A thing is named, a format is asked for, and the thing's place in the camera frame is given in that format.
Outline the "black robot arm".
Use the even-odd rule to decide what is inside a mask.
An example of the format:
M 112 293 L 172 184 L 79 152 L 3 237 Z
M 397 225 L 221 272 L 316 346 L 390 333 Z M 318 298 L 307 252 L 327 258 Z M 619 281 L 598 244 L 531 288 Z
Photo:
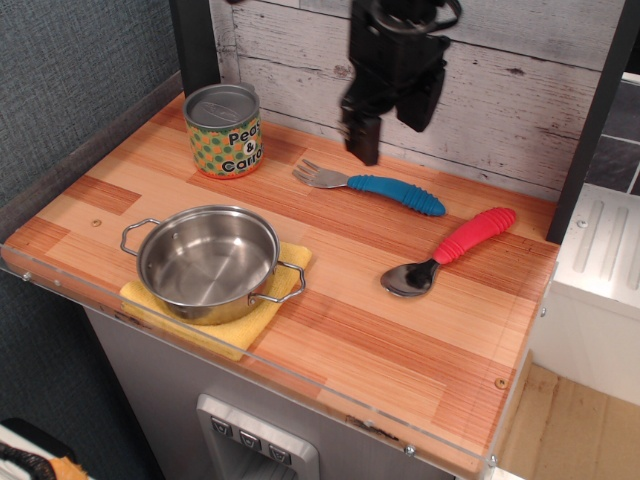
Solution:
M 354 79 L 342 101 L 348 152 L 368 166 L 379 157 L 382 115 L 416 132 L 429 125 L 438 104 L 451 40 L 441 30 L 462 15 L 458 1 L 354 1 L 349 61 Z

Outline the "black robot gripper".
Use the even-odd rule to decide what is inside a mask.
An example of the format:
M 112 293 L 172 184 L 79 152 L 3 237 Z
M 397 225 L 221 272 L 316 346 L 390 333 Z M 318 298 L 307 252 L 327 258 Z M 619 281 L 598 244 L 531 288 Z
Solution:
M 351 11 L 349 61 L 355 77 L 341 101 L 348 152 L 367 166 L 379 159 L 380 116 L 423 132 L 433 117 L 445 78 L 450 39 L 430 25 L 397 17 L 385 9 Z

